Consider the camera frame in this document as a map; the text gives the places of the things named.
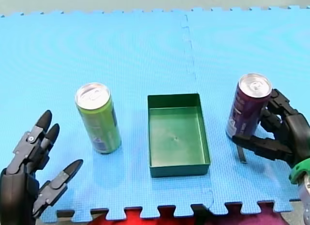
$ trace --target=purple can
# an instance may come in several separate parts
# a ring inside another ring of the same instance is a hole
[[[272,85],[263,75],[246,74],[240,78],[226,128],[230,138],[235,134],[254,134],[271,91]]]

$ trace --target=foam mat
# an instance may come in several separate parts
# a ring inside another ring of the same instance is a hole
[[[310,76],[310,10],[270,8],[249,11],[193,9],[150,13],[102,11],[86,14],[17,13],[0,18],[0,167],[6,167],[25,130],[46,110],[61,127],[50,161],[37,172],[40,183],[54,178],[75,159],[84,159],[68,191],[42,215],[55,222],[57,210],[74,210],[74,222],[90,221],[92,209],[124,219],[125,208],[158,217],[158,206],[176,206],[191,216],[203,204],[225,214],[225,203],[240,202],[242,213],[258,213],[260,201],[275,211],[297,199],[289,167],[246,151],[247,165],[224,129],[238,78],[266,75],[310,118],[303,97]],[[75,108],[76,90],[102,82],[113,96],[122,147],[110,155],[92,150]],[[205,176],[152,179],[149,171],[147,95],[201,96],[211,165]],[[258,130],[258,135],[267,134]]]

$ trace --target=green tray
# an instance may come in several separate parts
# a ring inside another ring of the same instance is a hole
[[[152,177],[203,175],[210,157],[199,94],[149,95]]]

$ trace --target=aluminum can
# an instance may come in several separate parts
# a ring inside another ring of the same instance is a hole
[[[270,81],[260,74],[246,74],[237,84],[226,134],[253,135],[262,109],[267,106],[272,91]]]
[[[93,148],[103,154],[115,151],[121,136],[109,89],[100,83],[86,84],[77,90],[75,102]]]

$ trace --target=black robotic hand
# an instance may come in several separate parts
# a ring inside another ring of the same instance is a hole
[[[0,224],[34,225],[48,206],[53,206],[67,190],[67,183],[83,164],[72,162],[52,181],[39,188],[35,172],[42,170],[49,161],[58,134],[56,123],[48,131],[52,113],[47,110],[37,121],[31,132],[26,132],[13,153],[14,158],[0,175]]]
[[[275,139],[237,134],[232,137],[233,142],[267,159],[284,160],[291,168],[310,158],[309,124],[289,102],[279,90],[273,89],[267,108],[262,111],[261,126],[273,133]]]

